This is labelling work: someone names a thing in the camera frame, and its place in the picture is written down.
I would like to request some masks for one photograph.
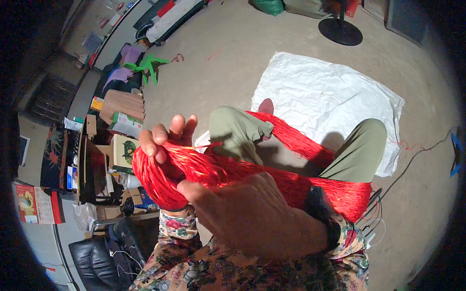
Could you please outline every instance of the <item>red yarn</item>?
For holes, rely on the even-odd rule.
[[[288,149],[321,167],[327,167],[332,162],[332,151],[310,140],[282,119],[267,113],[248,113],[263,121],[271,122],[274,125],[274,136]],[[219,156],[210,149],[201,154],[193,147],[182,147],[169,142],[164,143],[163,147],[168,158],[162,168],[155,161],[155,157],[147,156],[141,148],[136,149],[132,163],[134,174],[141,181],[147,194],[162,209],[177,210],[187,204],[184,196],[176,190],[179,181],[174,178],[177,177],[167,177],[168,173],[173,172],[167,169],[170,165],[181,170],[188,181],[199,182],[205,187],[222,187],[230,182],[239,181],[247,175],[268,172],[275,179],[288,204],[300,209],[305,207],[307,193],[311,186],[320,186],[329,197],[335,211],[352,222],[361,218],[366,211],[372,191],[370,183],[308,178],[251,162]]]

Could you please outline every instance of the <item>green plastic stool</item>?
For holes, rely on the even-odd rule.
[[[123,64],[123,67],[128,68],[135,73],[149,69],[147,73],[143,74],[144,83],[147,85],[147,78],[149,76],[152,76],[154,84],[157,85],[158,69],[160,68],[160,66],[168,64],[170,61],[154,58],[153,55],[154,54],[148,54],[147,56],[145,56],[139,63],[139,66],[136,66],[136,64],[133,63],[125,63]]]

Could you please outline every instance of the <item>green pants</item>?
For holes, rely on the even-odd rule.
[[[211,142],[223,142],[215,151],[223,156],[263,165],[254,141],[269,136],[274,128],[252,115],[230,106],[220,106],[210,115]],[[372,181],[382,160],[387,129],[378,119],[361,121],[335,153],[335,160],[319,175],[348,182]]]

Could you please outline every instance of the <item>purple cloth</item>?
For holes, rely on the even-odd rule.
[[[140,54],[142,53],[142,51],[138,47],[132,47],[130,45],[125,45],[121,49],[120,53],[121,53],[122,57],[124,56],[123,64],[124,63],[133,63],[134,64],[138,60],[138,58],[139,58]],[[108,78],[107,82],[105,83],[103,89],[105,89],[105,87],[107,87],[107,84],[111,80],[121,80],[121,81],[123,81],[125,83],[128,83],[128,78],[130,78],[132,76],[133,76],[133,72],[128,68],[116,69],[109,76],[109,78]]]
[[[125,45],[121,51],[121,56],[124,56],[124,54],[126,53],[126,55],[124,56],[124,63],[136,63],[136,61],[138,60],[139,58],[139,55],[142,53],[142,50],[138,47],[132,47],[130,45]]]

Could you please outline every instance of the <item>green bag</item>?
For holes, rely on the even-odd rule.
[[[248,2],[257,10],[273,16],[277,16],[285,9],[281,0],[249,0]]]

